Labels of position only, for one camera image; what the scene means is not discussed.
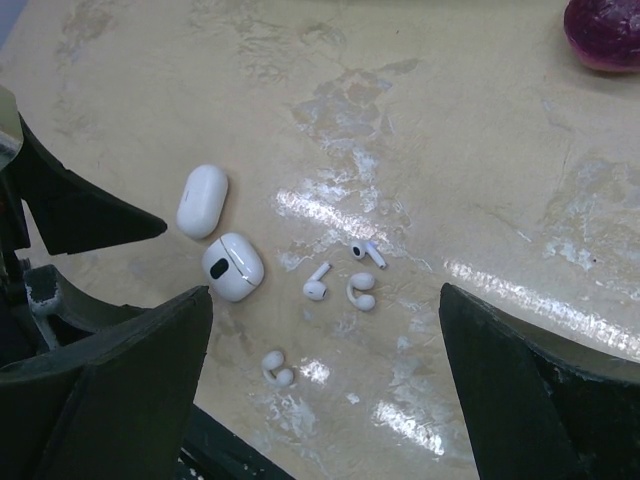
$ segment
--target earbud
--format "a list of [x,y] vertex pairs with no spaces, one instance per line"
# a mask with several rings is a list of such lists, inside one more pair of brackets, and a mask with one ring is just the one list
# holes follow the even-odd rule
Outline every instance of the earbud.
[[324,297],[327,295],[327,286],[322,283],[320,279],[324,277],[330,268],[331,264],[329,262],[324,262],[320,265],[320,268],[318,268],[318,270],[309,277],[307,283],[302,287],[302,292],[305,297],[316,302],[324,300]]
[[371,242],[352,240],[349,244],[349,250],[351,250],[351,255],[353,255],[356,260],[362,260],[365,254],[367,254],[379,268],[387,268],[387,262],[384,261],[380,252],[376,250],[376,246]]
[[293,371],[283,368],[277,375],[273,374],[276,370],[284,365],[284,355],[278,350],[267,353],[262,359],[262,374],[267,382],[275,387],[288,387],[293,383]]
[[372,295],[361,295],[356,297],[354,290],[371,290],[376,283],[376,279],[370,273],[356,273],[347,283],[347,298],[358,310],[368,312],[376,306],[376,299]]

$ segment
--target glossy countertop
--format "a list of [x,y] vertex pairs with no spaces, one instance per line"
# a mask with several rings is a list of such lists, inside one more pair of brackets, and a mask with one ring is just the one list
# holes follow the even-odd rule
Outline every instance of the glossy countertop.
[[[226,232],[264,283],[214,327],[196,403],[299,479],[475,479],[439,326],[450,282],[590,347],[640,358],[640,76],[582,68],[542,0],[31,0],[0,54],[68,168],[165,219],[146,242],[50,259],[155,306],[205,282]],[[191,170],[230,185],[200,242]],[[375,242],[388,268],[348,252]],[[329,296],[306,279],[324,261]],[[376,276],[376,308],[348,302]],[[275,348],[296,375],[275,389]]]

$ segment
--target wireless earbud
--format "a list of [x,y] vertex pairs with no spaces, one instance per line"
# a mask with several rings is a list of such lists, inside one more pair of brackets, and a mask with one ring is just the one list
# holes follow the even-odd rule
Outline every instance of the wireless earbud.
[[320,268],[318,268],[318,270],[309,277],[307,283],[302,287],[302,292],[305,297],[316,302],[324,300],[324,297],[327,295],[327,286],[322,283],[320,279],[324,277],[330,268],[331,264],[329,262],[324,262],[320,265]]
[[284,355],[278,350],[267,353],[262,359],[262,374],[265,380],[275,387],[288,387],[293,383],[293,371],[283,368],[274,375],[276,370],[284,365]]
[[387,267],[387,262],[384,261],[380,252],[376,250],[376,246],[371,242],[352,240],[349,244],[349,250],[351,250],[351,255],[353,255],[356,260],[362,260],[365,255],[369,255],[371,260],[373,260],[379,268]]
[[356,273],[347,283],[347,298],[353,306],[363,312],[368,312],[376,306],[376,299],[372,295],[361,295],[356,297],[354,290],[371,290],[376,283],[376,279],[370,273]]

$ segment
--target white mark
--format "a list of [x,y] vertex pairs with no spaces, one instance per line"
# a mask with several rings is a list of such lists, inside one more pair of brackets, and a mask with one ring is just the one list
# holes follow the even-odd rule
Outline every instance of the white mark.
[[373,414],[378,426],[386,425],[412,442],[432,451],[444,454],[442,438],[428,425],[420,425],[414,416],[407,415],[397,405],[380,402]]
[[347,397],[347,400],[351,402],[351,405],[360,403],[360,397],[358,397],[355,393],[347,393],[346,397]]
[[413,372],[422,365],[417,357],[401,356],[393,366],[393,380],[389,384],[390,387],[397,387],[411,379]]
[[364,213],[372,212],[378,206],[378,195],[380,191],[377,188],[369,187],[360,192],[360,200],[362,202],[362,210]]
[[409,342],[409,339],[407,337],[398,337],[397,347],[400,351],[407,350],[409,347],[411,347],[411,342]]
[[389,113],[385,113],[382,120],[380,120],[380,131],[390,135],[396,134],[396,127],[393,125],[393,121],[391,120]]
[[406,298],[399,298],[396,300],[396,302],[398,302],[400,305],[402,305],[404,308],[406,308],[412,313],[418,313],[419,311],[422,310],[422,304],[418,302],[413,302]]
[[554,239],[547,243],[544,253],[545,258],[552,257],[556,254],[560,254],[571,263],[579,265],[585,272],[593,268],[593,262],[590,260],[591,252],[584,248],[577,250],[571,242]]
[[524,238],[527,242],[531,243],[531,239],[527,237],[524,233],[522,233],[520,230],[516,230],[516,233],[520,235],[522,238]]
[[427,323],[421,317],[413,317],[409,325],[409,331],[413,333],[426,333]]
[[376,165],[378,162],[371,156],[369,152],[362,148],[353,148],[353,161],[358,168],[360,180],[364,183],[373,183],[376,178]]
[[331,371],[326,365],[319,362],[318,360],[312,360],[306,365],[302,365],[300,367],[300,374],[304,377],[307,377],[312,382],[324,386],[327,383],[329,375],[331,375]]
[[348,190],[342,185],[328,185],[326,183],[314,182],[309,178],[305,178],[302,181],[302,186],[310,195],[332,204],[339,202],[352,193],[352,190]]
[[301,440],[315,434],[316,416],[301,398],[296,402],[291,395],[283,397],[276,393],[268,396],[264,403],[269,406],[269,420],[283,430],[292,431]]
[[358,326],[358,316],[355,313],[345,313],[338,323],[333,326],[333,333],[336,337],[346,337],[355,331]]
[[292,272],[293,270],[298,268],[302,262],[310,258],[310,256],[302,257],[300,255],[296,255],[293,252],[278,253],[278,260],[287,272]]

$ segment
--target black plastic part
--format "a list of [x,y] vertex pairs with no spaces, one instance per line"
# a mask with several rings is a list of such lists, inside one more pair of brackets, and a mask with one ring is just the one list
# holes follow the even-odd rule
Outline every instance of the black plastic part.
[[93,298],[71,284],[53,265],[25,272],[24,283],[29,303],[50,305],[51,315],[87,333],[98,333],[147,311],[131,305],[111,305]]
[[[18,156],[5,169],[10,179],[0,178],[0,185],[5,185],[5,191],[15,188],[17,195],[27,202],[51,255],[80,253],[146,240],[167,229],[161,219],[123,202],[65,169],[42,146],[24,119],[21,120],[24,144]],[[11,220],[10,226],[24,225],[21,207],[17,218]],[[28,237],[26,244],[25,239],[17,233],[12,238],[15,244],[13,249],[29,246]]]
[[173,478],[211,321],[197,287],[0,369],[0,478]]
[[440,322],[480,478],[640,478],[639,364],[448,284]]
[[30,246],[22,199],[16,191],[13,175],[5,168],[0,171],[0,249],[8,253]]
[[176,480],[182,480],[184,471],[191,469],[205,480],[293,479],[195,405],[191,407],[180,460],[183,467],[177,471]]
[[0,368],[35,354],[33,345],[20,328],[5,296],[0,293]]

